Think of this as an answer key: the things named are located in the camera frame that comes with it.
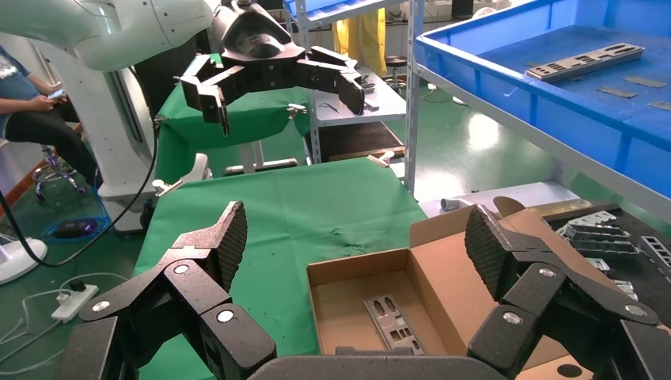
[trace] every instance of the cardboard box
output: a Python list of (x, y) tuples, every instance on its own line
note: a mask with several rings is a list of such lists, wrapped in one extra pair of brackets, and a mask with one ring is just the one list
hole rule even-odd
[[(497, 305), (466, 255), (464, 230), (472, 207), (417, 222), (410, 247), (308, 266), (310, 297), (323, 354), (336, 347), (385, 350), (364, 300), (390, 293), (428, 355), (465, 355), (468, 342)], [(616, 291), (620, 289), (531, 211), (501, 219), (508, 230), (541, 238), (566, 264)], [(519, 379), (565, 380), (562, 364), (578, 364), (544, 336)], [(578, 379), (589, 379), (582, 368)]]

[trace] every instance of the black cable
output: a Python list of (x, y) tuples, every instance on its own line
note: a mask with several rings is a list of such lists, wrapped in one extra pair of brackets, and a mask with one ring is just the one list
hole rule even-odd
[[(133, 75), (135, 76), (135, 80), (137, 80), (137, 81), (138, 81), (138, 84), (140, 85), (140, 90), (142, 91), (142, 95), (143, 95), (144, 98), (145, 98), (145, 102), (146, 102), (146, 104), (147, 104), (147, 108), (149, 109), (149, 114), (150, 114), (150, 116), (151, 116), (151, 120), (152, 120), (152, 123), (153, 123), (154, 120), (155, 120), (156, 115), (154, 114), (154, 112), (153, 112), (152, 109), (151, 109), (151, 105), (150, 105), (150, 103), (149, 103), (149, 98), (148, 98), (147, 95), (146, 95), (145, 88), (144, 88), (144, 86), (142, 85), (142, 82), (140, 81), (140, 78), (139, 78), (138, 75), (135, 73), (135, 69), (133, 69), (133, 68), (131, 67), (130, 70), (131, 70), (131, 73), (133, 73)], [(123, 209), (123, 211), (121, 211), (121, 214), (119, 214), (119, 216), (117, 216), (117, 217), (116, 217), (116, 218), (109, 224), (109, 226), (105, 227), (104, 230), (102, 230), (98, 235), (96, 235), (96, 237), (94, 237), (93, 239), (91, 239), (88, 243), (86, 243), (86, 245), (84, 245), (83, 247), (81, 247), (77, 252), (73, 253), (72, 255), (70, 255), (69, 257), (67, 257), (65, 260), (61, 260), (61, 261), (58, 262), (58, 263), (52, 264), (52, 263), (48, 263), (48, 262), (46, 262), (46, 261), (42, 261), (42, 260), (41, 260), (39, 257), (37, 257), (37, 255), (32, 251), (32, 249), (30, 249), (30, 245), (28, 245), (28, 242), (25, 240), (25, 237), (23, 236), (23, 233), (21, 232), (21, 228), (19, 227), (17, 220), (14, 218), (14, 215), (12, 214), (12, 211), (9, 209), (9, 204), (7, 204), (7, 201), (6, 201), (6, 199), (5, 199), (5, 196), (2, 194), (2, 192), (0, 192), (0, 204), (2, 205), (2, 208), (5, 209), (5, 214), (7, 215), (7, 219), (9, 220), (9, 224), (10, 224), (10, 225), (12, 226), (12, 228), (14, 229), (14, 233), (17, 235), (17, 238), (18, 238), (19, 241), (21, 242), (21, 245), (22, 245), (23, 248), (25, 249), (25, 252), (28, 254), (28, 256), (30, 256), (31, 259), (33, 259), (37, 264), (42, 265), (42, 266), (44, 266), (44, 267), (48, 267), (48, 268), (57, 268), (57, 267), (60, 267), (60, 266), (62, 266), (62, 265), (64, 265), (64, 264), (67, 264), (67, 263), (71, 262), (71, 261), (74, 260), (75, 258), (77, 258), (77, 257), (78, 257), (79, 255), (81, 255), (84, 251), (86, 251), (89, 247), (91, 247), (91, 245), (93, 245), (96, 241), (100, 240), (100, 238), (101, 238), (104, 234), (106, 234), (109, 230), (111, 230), (112, 227), (114, 227), (114, 225), (115, 225), (115, 224), (116, 224), (116, 223), (117, 223), (117, 222), (118, 222), (118, 221), (119, 221), (119, 220), (126, 214), (126, 212), (127, 212), (128, 210), (131, 209), (131, 206), (133, 206), (133, 203), (135, 203), (135, 201), (138, 200), (138, 198), (139, 198), (140, 195), (142, 194), (142, 190), (144, 190), (144, 188), (145, 188), (147, 182), (149, 182), (149, 179), (151, 178), (151, 175), (152, 175), (152, 173), (154, 172), (154, 166), (156, 165), (156, 151), (157, 151), (157, 146), (158, 146), (158, 131), (157, 131), (157, 129), (158, 129), (158, 126), (156, 126), (156, 125), (152, 125), (152, 132), (153, 132), (153, 134), (154, 134), (154, 152), (153, 152), (152, 157), (151, 157), (151, 164), (150, 164), (149, 170), (147, 171), (147, 175), (146, 175), (146, 177), (145, 177), (145, 180), (142, 182), (142, 186), (140, 186), (140, 189), (138, 190), (138, 192), (137, 192), (137, 193), (135, 194), (135, 196), (133, 197), (133, 200), (131, 200), (131, 202), (128, 204), (128, 206), (126, 206), (126, 207)]]

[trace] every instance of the metal shelf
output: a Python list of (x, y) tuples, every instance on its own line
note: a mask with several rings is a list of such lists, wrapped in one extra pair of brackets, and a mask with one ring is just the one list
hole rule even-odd
[(571, 168), (579, 169), (588, 177), (603, 184), (606, 188), (616, 192), (626, 200), (629, 200), (651, 214), (664, 219), (665, 222), (671, 223), (671, 199), (666, 196), (643, 186), (608, 166), (594, 161), (592, 158), (589, 158), (559, 140), (554, 139), (533, 125), (519, 120), (517, 117), (512, 116), (500, 108), (496, 108), (427, 68), (417, 65), (414, 69), (422, 78), (434, 83), (437, 87), (443, 89), (450, 95), (460, 98), (476, 111), (491, 117), (504, 127), (516, 131), (524, 139), (538, 146), (552, 157), (557, 158), (563, 164), (569, 165)]
[[(314, 109), (316, 112), (314, 123), (317, 127), (389, 121), (402, 119), (405, 116), (405, 99), (368, 67), (361, 67), (358, 69), (358, 72), (362, 76), (368, 75), (368, 82), (375, 83), (375, 91), (366, 94), (366, 99), (380, 106), (380, 109), (377, 111), (366, 109), (363, 115), (355, 115), (346, 105), (338, 100), (337, 94), (316, 91), (314, 94)], [(338, 112), (332, 110), (330, 107), (320, 107), (323, 103), (329, 103)]]
[(382, 7), (395, 6), (405, 0), (348, 0), (321, 9), (302, 12), (301, 7), (303, 7), (302, 9), (304, 10), (308, 9), (305, 5), (305, 1), (306, 0), (296, 0), (296, 2), (291, 2), (290, 6), (288, 6), (289, 4), (287, 4), (287, 2), (284, 2), (284, 6), (291, 18), (296, 21), (297, 24), (307, 28), (315, 28), (377, 10)]
[(406, 117), (406, 159), (409, 165), (406, 165), (406, 186), (413, 193), (415, 183), (415, 157), (417, 140), (417, 112), (419, 109), (419, 79), (423, 78), (430, 83), (435, 84), (440, 89), (446, 91), (454, 97), (458, 97), (471, 108), (484, 115), (489, 116), (504, 127), (520, 134), (524, 139), (538, 146), (552, 157), (555, 158), (555, 168), (552, 180), (563, 184), (563, 178), (557, 177), (561, 174), (562, 167), (568, 165), (571, 168), (579, 169), (582, 173), (595, 181), (603, 184), (613, 192), (623, 198), (637, 204), (643, 209), (649, 211), (652, 215), (671, 223), (671, 199), (652, 190), (621, 173), (594, 161), (592, 158), (574, 150), (550, 135), (542, 132), (538, 128), (528, 124), (515, 116), (495, 107), (492, 104), (483, 101), (472, 93), (454, 85), (452, 82), (440, 75), (419, 65), (414, 59), (413, 47), (421, 29), (421, 15), (424, 12), (424, 3), (420, 0), (410, 1), (411, 15), (414, 17), (409, 20), (408, 25), (414, 28), (408, 29), (408, 91), (406, 101), (408, 103), (408, 112)]
[[(458, 201), (460, 208), (472, 204), (482, 204), (491, 212), (499, 212), (499, 209), (494, 205), (494, 198), (497, 196), (507, 196), (514, 200), (524, 200), (525, 207), (580, 199), (580, 197), (576, 196), (573, 192), (554, 181), (522, 184), (509, 188), (496, 188), (494, 190), (474, 192), (448, 199)], [(433, 218), (434, 216), (448, 212), (442, 210), (440, 199), (422, 202), (419, 206), (422, 208), (422, 211), (424, 211), (424, 215), (426, 215), (427, 218)]]
[[(291, 33), (291, 21), (298, 27), (298, 43), (306, 50), (310, 48), (309, 30), (312, 27), (342, 20), (356, 16), (360, 13), (369, 12), (385, 6), (400, 4), (401, 0), (346, 0), (327, 6), (319, 10), (306, 12), (306, 0), (296, 0), (294, 6), (284, 2), (284, 13), (286, 30)], [(320, 91), (309, 91), (310, 99), (310, 142), (314, 152), (320, 151), (319, 128), (346, 124), (371, 123), (375, 121), (389, 121), (400, 119), (405, 116), (405, 100), (391, 89), (385, 81), (379, 78), (369, 68), (358, 69), (361, 75), (368, 75), (369, 82), (375, 83), (375, 91), (366, 95), (380, 108), (377, 111), (364, 110), (363, 115), (353, 114), (344, 104), (338, 100), (338, 96), (332, 93)], [(323, 103), (329, 103), (338, 112), (329, 107), (320, 107)], [(314, 154), (312, 163), (321, 163), (321, 156)]]

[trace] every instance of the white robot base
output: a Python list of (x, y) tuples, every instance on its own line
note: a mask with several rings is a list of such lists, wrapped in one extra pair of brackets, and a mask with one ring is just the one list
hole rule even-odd
[[(42, 260), (47, 255), (43, 241), (27, 238), (28, 246)], [(0, 284), (8, 283), (30, 272), (37, 263), (28, 256), (20, 241), (0, 245)]]

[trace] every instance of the black pants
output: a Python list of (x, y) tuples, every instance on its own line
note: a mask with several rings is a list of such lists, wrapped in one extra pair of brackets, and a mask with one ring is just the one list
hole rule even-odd
[(84, 178), (86, 183), (100, 186), (96, 180), (96, 161), (82, 142), (82, 137), (66, 121), (79, 121), (72, 104), (57, 104), (50, 112), (15, 112), (7, 120), (5, 139), (16, 143), (52, 145), (59, 155)]

